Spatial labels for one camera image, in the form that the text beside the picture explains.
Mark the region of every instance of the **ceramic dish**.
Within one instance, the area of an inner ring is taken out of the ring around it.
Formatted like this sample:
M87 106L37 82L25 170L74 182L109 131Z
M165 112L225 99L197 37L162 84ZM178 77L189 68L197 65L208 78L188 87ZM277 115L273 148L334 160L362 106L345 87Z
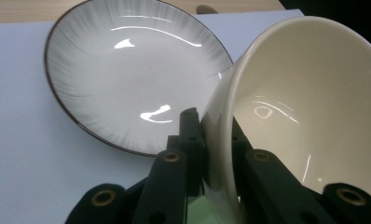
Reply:
M202 113L232 61L184 11L156 0L92 0L52 28L50 87L68 115L105 143L156 155L180 112Z
M235 116L254 148L275 153L306 187L343 182L371 194L371 45L323 18L282 21L220 83L202 120L207 197L242 223L232 173Z

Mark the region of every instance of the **white plate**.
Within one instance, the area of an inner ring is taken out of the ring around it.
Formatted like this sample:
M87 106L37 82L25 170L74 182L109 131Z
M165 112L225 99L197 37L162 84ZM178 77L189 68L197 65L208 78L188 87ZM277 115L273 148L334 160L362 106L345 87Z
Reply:
M52 28L49 84L68 115L114 147L144 155L178 134L180 112L203 113L232 61L184 11L155 0L82 3Z

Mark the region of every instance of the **glossy glaze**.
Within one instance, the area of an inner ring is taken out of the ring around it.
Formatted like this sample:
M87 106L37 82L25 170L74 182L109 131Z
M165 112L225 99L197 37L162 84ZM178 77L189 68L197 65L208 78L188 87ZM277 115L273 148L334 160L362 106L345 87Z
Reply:
M55 24L46 47L51 88L72 119L145 155L178 134L181 111L203 113L231 65L204 25L155 0L83 3Z
M291 19L259 36L233 70L202 120L214 167L210 198L231 208L222 217L241 223L230 153L233 116L254 148L274 152L306 187L322 192L344 182L371 194L366 40L334 21Z

